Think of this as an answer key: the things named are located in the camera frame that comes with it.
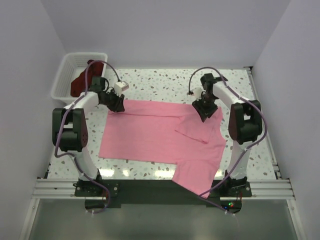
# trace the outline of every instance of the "dark red garment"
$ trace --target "dark red garment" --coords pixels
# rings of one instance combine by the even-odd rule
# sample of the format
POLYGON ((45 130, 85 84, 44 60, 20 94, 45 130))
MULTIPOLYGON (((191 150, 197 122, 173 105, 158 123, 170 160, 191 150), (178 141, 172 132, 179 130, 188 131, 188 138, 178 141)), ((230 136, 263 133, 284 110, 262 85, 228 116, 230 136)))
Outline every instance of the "dark red garment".
MULTIPOLYGON (((92 83, 92 77, 93 76, 100 76, 102 75, 102 71, 104 68, 104 64, 102 62, 95 62, 93 63, 89 69, 88 69, 88 87, 92 83)), ((79 97, 80 94, 85 90, 86 88, 86 82, 85 82, 85 74, 86 70, 84 70, 80 75, 71 82, 71 90, 70 94, 72 97, 79 97)))

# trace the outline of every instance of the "glass panel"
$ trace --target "glass panel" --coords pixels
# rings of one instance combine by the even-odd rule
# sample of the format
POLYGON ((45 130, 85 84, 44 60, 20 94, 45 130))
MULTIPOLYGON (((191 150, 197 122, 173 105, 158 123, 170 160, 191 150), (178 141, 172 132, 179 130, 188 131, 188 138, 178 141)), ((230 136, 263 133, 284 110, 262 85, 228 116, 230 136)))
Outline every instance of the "glass panel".
POLYGON ((30 239, 297 240, 285 200, 245 201, 236 218, 204 205, 123 205, 92 217, 84 200, 41 200, 30 239))

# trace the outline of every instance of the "metal frame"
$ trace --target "metal frame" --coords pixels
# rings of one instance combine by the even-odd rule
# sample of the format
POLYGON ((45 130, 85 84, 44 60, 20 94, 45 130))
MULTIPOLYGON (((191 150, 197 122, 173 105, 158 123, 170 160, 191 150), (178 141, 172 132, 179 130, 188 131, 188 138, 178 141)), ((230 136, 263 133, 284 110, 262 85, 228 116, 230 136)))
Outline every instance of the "metal frame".
MULTIPOLYGON (((254 97, 258 99, 256 88, 253 82, 251 70, 246 68, 247 74, 252 86, 254 97)), ((295 195, 290 180, 281 179, 278 163, 272 148, 269 134, 267 137, 267 145, 272 156, 272 165, 277 180, 249 180, 251 185, 252 197, 243 197, 243 200, 286 200, 288 209, 293 222, 293 226, 298 240, 306 240, 307 236, 303 229, 302 221, 299 217, 295 195)), ((78 179, 37 179, 24 225, 19 240, 28 240, 31 234, 32 226, 37 214, 40 199, 101 199, 101 197, 76 197, 74 183, 78 179)), ((221 197, 223 200, 234 200, 234 197, 221 197)))
MULTIPOLYGON (((36 181, 33 199, 88 199, 100 200, 101 197, 75 196, 78 179, 38 179, 36 181)), ((294 200, 294 192, 289 180, 251 180, 252 197, 244 200, 294 200)), ((235 197, 221 197, 221 200, 234 200, 235 197)))
MULTIPOLYGON (((245 67, 245 69, 246 69, 246 72, 248 74, 249 81, 250 81, 250 84, 251 84, 251 87, 252 87, 253 96, 255 97, 255 99, 257 99, 259 101, 259 97, 258 97, 258 94, 257 94, 256 86, 255 86, 255 83, 254 83, 254 77, 252 76, 251 69, 249 67, 245 67)), ((271 140, 270 140, 269 133, 267 133, 267 135, 266 135, 266 143, 267 143, 268 149, 269 149, 271 157, 272 157, 272 162, 273 163, 277 163, 277 159, 276 159, 276 156, 275 156, 274 149, 272 147, 272 143, 271 143, 271 140)))
POLYGON ((295 200, 287 200, 288 209, 291 215, 292 223, 294 226, 295 234, 297 235, 298 240, 307 240, 307 235, 304 230, 301 218, 299 216, 297 205, 295 200))
POLYGON ((23 223, 19 240, 28 240, 38 211, 40 199, 32 198, 23 223))

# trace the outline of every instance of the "cable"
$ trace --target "cable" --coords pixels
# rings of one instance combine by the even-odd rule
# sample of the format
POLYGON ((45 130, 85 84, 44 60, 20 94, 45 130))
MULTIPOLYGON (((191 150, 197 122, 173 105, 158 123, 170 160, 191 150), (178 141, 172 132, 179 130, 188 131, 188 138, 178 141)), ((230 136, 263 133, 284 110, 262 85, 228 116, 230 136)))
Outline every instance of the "cable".
POLYGON ((86 69, 85 69, 85 73, 84 73, 84 82, 85 82, 85 91, 84 91, 84 95, 87 95, 87 92, 88 92, 88 70, 89 70, 89 68, 90 68, 90 66, 92 65, 92 64, 94 64, 94 63, 104 63, 104 64, 107 64, 113 71, 114 71, 114 73, 115 73, 115 75, 116 75, 116 78, 117 78, 117 81, 118 82, 121 82, 121 80, 120 80, 120 78, 119 78, 119 75, 118 75, 118 73, 117 73, 117 71, 115 70, 115 68, 113 67, 113 66, 111 66, 109 63, 107 63, 106 61, 102 61, 102 60, 94 60, 94 61, 92 61, 92 62, 90 62, 89 64, 88 64, 88 66, 86 67, 86 69))
MULTIPOLYGON (((248 101, 248 100, 244 99, 243 97, 241 97, 236 91, 234 91, 230 86, 228 86, 228 85, 227 85, 227 82, 226 82, 226 79, 224 78, 224 76, 223 76, 216 68, 214 68, 214 67, 204 66, 204 67, 201 67, 201 68, 195 70, 195 71, 192 73, 192 75, 191 75, 191 77, 190 77, 190 79, 189 79, 188 94, 192 94, 192 91, 191 91, 191 89, 190 89, 192 77, 193 77, 197 72, 199 72, 200 70, 203 70, 203 69, 211 69, 211 70, 216 71, 216 72, 218 73, 218 75, 221 77, 221 79, 222 79, 222 81, 223 81, 223 84, 226 86, 226 88, 227 88, 233 95, 235 95, 238 99, 242 100, 243 102, 249 104, 251 107, 253 107, 253 108, 259 113, 259 115, 261 116, 261 118, 262 118, 262 120, 263 120, 263 123, 264 123, 264 133, 263 133, 262 137, 261 137, 259 140, 253 142, 252 144, 250 144, 248 147, 246 147, 246 148, 244 149, 244 151, 243 151, 243 152, 241 153, 241 155, 239 156, 238 160, 237 160, 237 161, 235 162, 235 164, 233 165, 232 169, 228 172, 228 174, 227 174, 217 185, 215 185, 215 186, 211 187, 209 190, 201 193, 201 194, 199 195, 199 197, 201 197, 201 196, 203 196, 203 195, 205 195, 205 194, 213 191, 214 189, 218 188, 219 186, 221 186, 221 185, 230 177, 230 175, 231 175, 232 172, 235 170, 235 168, 236 168, 237 165, 239 164, 239 162, 240 162, 240 160, 242 159, 242 157, 246 154, 246 152, 247 152, 249 149, 251 149, 253 146, 258 145, 258 144, 267 136, 267 132, 268 132, 268 125, 267 125, 266 118, 265 118, 264 114, 260 111, 260 109, 259 109, 257 106, 255 106, 253 103, 251 103, 250 101, 248 101)), ((206 199, 204 199, 203 197, 201 197, 201 199, 202 199, 203 201, 207 202, 207 203, 210 203, 210 204, 214 205, 215 207, 219 207, 219 208, 222 209, 223 211, 226 211, 225 209, 223 209, 221 206, 215 204, 214 202, 211 202, 211 201, 209 201, 209 200, 206 200, 206 199)))
POLYGON ((108 86, 107 86, 107 87, 106 87, 106 89, 105 89, 105 91, 107 92, 107 91, 108 91, 108 89, 109 89, 109 87, 110 87, 110 85, 109 85, 109 81, 108 81, 108 79, 106 79, 105 81, 106 81, 106 83, 108 84, 108 86))
POLYGON ((238 196, 236 196, 235 201, 238 201, 238 198, 240 198, 240 202, 242 203, 242 192, 239 192, 238 196))
POLYGON ((106 61, 102 61, 102 60, 94 60, 92 62, 90 62, 88 64, 88 66, 86 67, 85 69, 85 92, 84 92, 84 95, 80 96, 77 100, 74 101, 74 103, 65 111, 63 117, 62 117, 62 120, 61 120, 61 125, 60 125, 60 129, 59 129, 59 132, 58 132, 58 135, 57 135, 57 139, 56 139, 56 143, 55 143, 55 148, 54 148, 54 156, 56 158, 61 158, 63 156, 71 156, 73 157, 73 160, 74 160, 74 164, 76 166, 76 168, 78 169, 78 171, 83 174, 83 176, 88 179, 90 182, 92 182, 93 184, 97 185, 98 187, 102 188, 103 190, 105 190, 106 192, 106 199, 107 199, 107 203, 104 205, 104 208, 102 209, 99 209, 97 211, 94 211, 92 210, 92 214, 98 214, 98 213, 101 213, 103 212, 104 210, 106 210, 106 208, 109 206, 110 204, 110 198, 111 198, 111 194, 110 194, 110 191, 108 188, 106 188, 105 186, 103 186, 102 184, 96 182, 95 180, 93 180, 91 177, 89 177, 82 169, 81 167, 79 166, 79 163, 78 163, 78 160, 77 160, 77 157, 71 153, 71 152, 65 152, 65 153, 62 153, 60 155, 58 155, 58 149, 59 149, 59 145, 60 145, 60 141, 61 141, 61 136, 62 136, 62 132, 64 130, 64 125, 65 125, 65 122, 66 122, 66 119, 67 119, 67 115, 68 113, 74 108, 74 106, 81 100, 85 97, 85 95, 87 95, 88 93, 88 69, 89 67, 93 64, 93 63, 104 63, 104 64, 107 64, 110 68, 112 68, 112 70, 114 71, 116 77, 117 77, 117 80, 118 82, 120 82, 120 78, 118 76, 118 73, 117 71, 114 69, 113 66, 111 66, 109 63, 107 63, 106 61))

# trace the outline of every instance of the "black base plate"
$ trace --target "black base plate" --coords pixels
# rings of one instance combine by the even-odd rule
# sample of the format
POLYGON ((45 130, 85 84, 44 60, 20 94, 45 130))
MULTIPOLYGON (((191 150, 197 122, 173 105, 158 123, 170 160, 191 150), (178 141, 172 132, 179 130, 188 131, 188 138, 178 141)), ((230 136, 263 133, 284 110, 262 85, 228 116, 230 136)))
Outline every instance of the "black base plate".
MULTIPOLYGON (((214 180, 212 186, 219 183, 220 180, 214 180)), ((152 205, 207 205, 211 204, 201 200, 199 196, 181 187, 171 180, 118 180, 106 179, 101 180, 102 185, 106 186, 111 195, 111 201, 108 208, 120 208, 122 204, 152 204, 152 205)), ((219 190, 213 191, 208 200, 220 206, 224 206, 227 202, 220 201, 220 197, 251 197, 250 183, 237 191, 229 191, 228 195, 221 195, 219 190)), ((102 193, 88 192, 81 189, 75 190, 76 197, 102 197, 102 193)), ((101 208, 103 202, 101 200, 86 200, 87 209, 101 208)))

